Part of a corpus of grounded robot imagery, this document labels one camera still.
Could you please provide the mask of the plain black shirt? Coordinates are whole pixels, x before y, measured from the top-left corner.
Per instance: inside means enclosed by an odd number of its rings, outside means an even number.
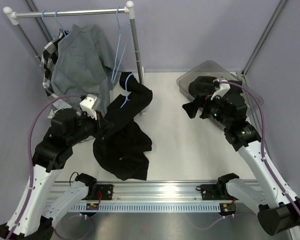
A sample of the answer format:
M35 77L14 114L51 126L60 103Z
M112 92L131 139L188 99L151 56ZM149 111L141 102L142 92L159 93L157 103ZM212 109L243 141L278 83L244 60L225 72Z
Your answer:
M120 86L125 89L125 80L132 72L122 72ZM149 160L146 152L152 150L152 140L145 134L134 118L153 100L153 92L139 83L135 76L128 81L129 101L120 108L125 96L118 95L107 107L104 119L112 125L104 131L103 138L95 138L93 155L98 164L120 180L145 181Z

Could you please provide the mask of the blue hanger of pinstriped shirt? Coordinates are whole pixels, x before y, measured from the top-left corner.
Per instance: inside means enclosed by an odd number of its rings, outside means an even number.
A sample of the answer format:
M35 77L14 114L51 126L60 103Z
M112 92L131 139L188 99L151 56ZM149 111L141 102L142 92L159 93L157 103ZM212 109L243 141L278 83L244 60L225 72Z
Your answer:
M124 33L127 32L131 28L131 25L129 23L125 27L121 26L121 22L119 20L119 9L120 9L120 6L118 6L116 8L116 13L115 13L119 34L118 34L117 47L116 47L116 51L115 51L114 67L112 69L112 74L111 74L111 83L113 85L115 84L118 72L121 69L121 63L122 63L123 57L125 55L125 51L126 51L126 48L127 48L127 45L128 45L128 42L129 42L130 38L127 37L125 45L124 45L122 53L121 53L121 56L119 56L121 40L123 39Z

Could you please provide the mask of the blue hanger of black shirt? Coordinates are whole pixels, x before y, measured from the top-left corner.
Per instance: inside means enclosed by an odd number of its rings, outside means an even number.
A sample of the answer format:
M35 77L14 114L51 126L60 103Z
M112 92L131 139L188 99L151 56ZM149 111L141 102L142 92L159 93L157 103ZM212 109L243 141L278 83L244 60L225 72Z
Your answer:
M126 77L125 82L124 82L124 90L125 90L126 93L128 93L128 83L129 83L129 79L130 79L131 77L134 77L134 74L133 74L133 73L130 73L130 74ZM125 104L126 104L128 101L129 101L129 96L126 95L126 96L125 96L125 99L124 99L124 102L121 104L120 108L123 108L123 107L125 106Z

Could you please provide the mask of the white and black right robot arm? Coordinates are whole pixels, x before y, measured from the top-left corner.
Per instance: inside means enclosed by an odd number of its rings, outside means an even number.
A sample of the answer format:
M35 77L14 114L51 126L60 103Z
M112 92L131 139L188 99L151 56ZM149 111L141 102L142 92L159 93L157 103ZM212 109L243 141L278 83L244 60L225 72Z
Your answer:
M223 126L226 140L245 160L261 187L261 192L244 183L234 173L217 179L216 193L220 198L236 198L254 214L263 230L274 236L300 227L300 197L281 177L266 154L263 139L247 120L248 106L242 96L197 97L182 105L193 119L202 109L201 119L212 119Z

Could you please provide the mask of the dark pinstriped shirt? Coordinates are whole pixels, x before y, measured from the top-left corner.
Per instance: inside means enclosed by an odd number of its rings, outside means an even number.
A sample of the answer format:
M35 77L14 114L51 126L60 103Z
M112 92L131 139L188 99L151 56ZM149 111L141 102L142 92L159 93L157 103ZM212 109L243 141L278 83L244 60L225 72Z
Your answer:
M199 76L188 86L188 93L194 98L194 100L200 100L204 103L204 98L206 96L212 96L216 91L215 87L218 84L214 84L213 81L217 79L212 76ZM248 106L245 103L245 99L242 96L243 90L240 88L242 84L239 83L238 86L230 84L230 90L222 97L224 99L224 114L225 120L216 120L221 123L240 121L247 117Z

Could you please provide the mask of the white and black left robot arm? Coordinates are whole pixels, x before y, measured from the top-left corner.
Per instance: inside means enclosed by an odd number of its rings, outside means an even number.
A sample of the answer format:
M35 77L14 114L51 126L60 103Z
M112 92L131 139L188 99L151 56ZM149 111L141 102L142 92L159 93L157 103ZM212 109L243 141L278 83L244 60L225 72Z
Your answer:
M30 156L30 174L21 200L6 223L0 225L5 240L49 240L66 213L81 200L100 196L97 179L80 173L52 205L46 206L51 188L73 155L73 146L101 133L99 112L81 115L70 108L60 110L51 120L43 140Z

